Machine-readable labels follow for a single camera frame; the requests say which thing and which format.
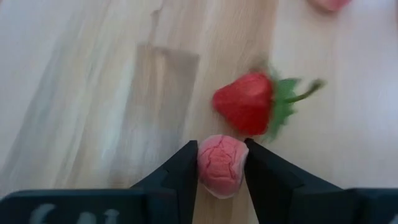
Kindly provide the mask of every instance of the wooden floor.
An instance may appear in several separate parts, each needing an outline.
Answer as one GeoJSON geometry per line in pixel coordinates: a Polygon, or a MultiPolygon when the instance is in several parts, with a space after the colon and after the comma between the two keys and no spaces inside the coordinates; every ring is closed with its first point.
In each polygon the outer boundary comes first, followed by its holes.
{"type": "MultiPolygon", "coordinates": [[[[190,139],[243,138],[210,98],[260,54],[298,91],[328,80],[269,149],[341,187],[398,187],[395,0],[3,0],[0,195],[124,188],[190,139]]],[[[256,222],[245,185],[199,186],[194,223],[256,222]]]]}

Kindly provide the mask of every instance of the strawberry stem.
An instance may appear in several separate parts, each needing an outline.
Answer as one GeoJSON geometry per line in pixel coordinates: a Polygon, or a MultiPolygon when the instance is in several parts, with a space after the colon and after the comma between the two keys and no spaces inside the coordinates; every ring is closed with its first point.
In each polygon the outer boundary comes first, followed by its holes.
{"type": "Polygon", "coordinates": [[[285,103],[295,103],[297,101],[304,100],[307,97],[311,96],[316,91],[318,91],[319,89],[321,89],[322,87],[324,87],[325,84],[326,84],[326,82],[324,80],[316,79],[316,80],[312,81],[308,90],[304,94],[285,99],[284,101],[285,101],[285,103]]]}

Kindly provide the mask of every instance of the strawberry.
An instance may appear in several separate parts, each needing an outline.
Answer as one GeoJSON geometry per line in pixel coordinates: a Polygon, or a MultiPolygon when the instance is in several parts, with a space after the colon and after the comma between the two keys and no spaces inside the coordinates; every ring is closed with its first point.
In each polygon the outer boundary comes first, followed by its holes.
{"type": "Polygon", "coordinates": [[[309,0],[324,11],[336,12],[346,6],[351,0],[309,0]]]}
{"type": "Polygon", "coordinates": [[[243,75],[216,91],[213,107],[242,133],[264,134],[272,109],[272,82],[264,72],[243,75]]]}
{"type": "Polygon", "coordinates": [[[299,79],[279,79],[277,71],[249,72],[213,95],[212,104],[227,122],[242,134],[260,135],[275,139],[287,118],[294,114],[293,104],[306,99],[324,85],[315,80],[302,95],[294,88],[299,79]]]}

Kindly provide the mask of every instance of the pink candy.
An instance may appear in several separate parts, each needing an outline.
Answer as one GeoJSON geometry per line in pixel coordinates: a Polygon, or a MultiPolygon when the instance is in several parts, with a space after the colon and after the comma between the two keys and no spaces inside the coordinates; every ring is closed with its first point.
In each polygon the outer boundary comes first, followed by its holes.
{"type": "Polygon", "coordinates": [[[248,153],[245,143],[235,138],[208,137],[199,145],[199,180],[215,197],[232,197],[241,186],[248,153]]]}
{"type": "Polygon", "coordinates": [[[346,6],[351,0],[309,0],[323,10],[335,12],[346,6]]]}

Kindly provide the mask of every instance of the wood grain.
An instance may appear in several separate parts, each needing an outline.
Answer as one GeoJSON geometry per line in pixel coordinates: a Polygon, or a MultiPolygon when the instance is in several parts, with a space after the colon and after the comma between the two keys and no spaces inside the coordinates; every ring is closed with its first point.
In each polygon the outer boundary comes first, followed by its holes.
{"type": "MultiPolygon", "coordinates": [[[[190,139],[239,136],[213,92],[266,55],[328,84],[266,146],[342,187],[397,187],[398,5],[357,0],[3,0],[0,195],[128,187],[190,139]]],[[[199,185],[194,223],[257,223],[246,184],[199,185]]]]}

